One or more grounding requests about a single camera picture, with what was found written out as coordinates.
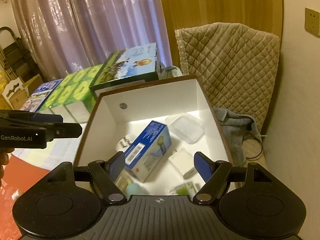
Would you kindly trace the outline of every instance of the white charger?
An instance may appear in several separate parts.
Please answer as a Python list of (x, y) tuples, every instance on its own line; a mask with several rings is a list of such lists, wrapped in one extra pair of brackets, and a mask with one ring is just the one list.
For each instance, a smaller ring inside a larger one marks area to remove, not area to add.
[(184, 179), (189, 179), (196, 173), (192, 155), (184, 148), (171, 155), (168, 160)]
[(137, 137), (132, 134), (129, 133), (126, 136), (124, 136), (117, 144), (116, 144), (116, 152), (122, 151), (125, 152), (126, 149), (129, 148), (129, 146), (134, 142), (134, 140)]

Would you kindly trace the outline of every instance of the wooden wall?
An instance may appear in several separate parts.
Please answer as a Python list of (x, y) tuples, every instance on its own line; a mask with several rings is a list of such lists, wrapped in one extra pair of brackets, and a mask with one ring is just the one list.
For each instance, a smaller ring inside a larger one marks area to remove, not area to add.
[(213, 22), (243, 23), (281, 38), (283, 0), (161, 0), (173, 64), (180, 65), (175, 29)]

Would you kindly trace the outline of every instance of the gray towel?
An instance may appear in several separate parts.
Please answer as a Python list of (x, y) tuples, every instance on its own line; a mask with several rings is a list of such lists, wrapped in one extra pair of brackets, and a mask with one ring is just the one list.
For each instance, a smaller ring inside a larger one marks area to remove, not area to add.
[(235, 114), (225, 108), (213, 108), (220, 122), (223, 134), (228, 143), (235, 166), (242, 166), (245, 163), (245, 154), (242, 150), (242, 141), (249, 135), (261, 135), (257, 128), (255, 119), (248, 114)]

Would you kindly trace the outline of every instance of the curtain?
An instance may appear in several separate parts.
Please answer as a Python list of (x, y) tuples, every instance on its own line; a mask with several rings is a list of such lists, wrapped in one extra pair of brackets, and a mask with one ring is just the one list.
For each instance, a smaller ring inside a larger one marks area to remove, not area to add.
[(172, 64), (161, 0), (12, 0), (20, 35), (48, 79), (157, 42)]

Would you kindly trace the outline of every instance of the blue box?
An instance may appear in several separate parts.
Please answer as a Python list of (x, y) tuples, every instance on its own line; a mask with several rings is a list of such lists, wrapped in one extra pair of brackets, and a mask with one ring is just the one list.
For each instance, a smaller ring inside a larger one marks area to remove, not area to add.
[(23, 104), (20, 110), (37, 112), (62, 79), (41, 84)]
[(125, 168), (144, 182), (170, 145), (168, 127), (151, 121), (125, 151)]

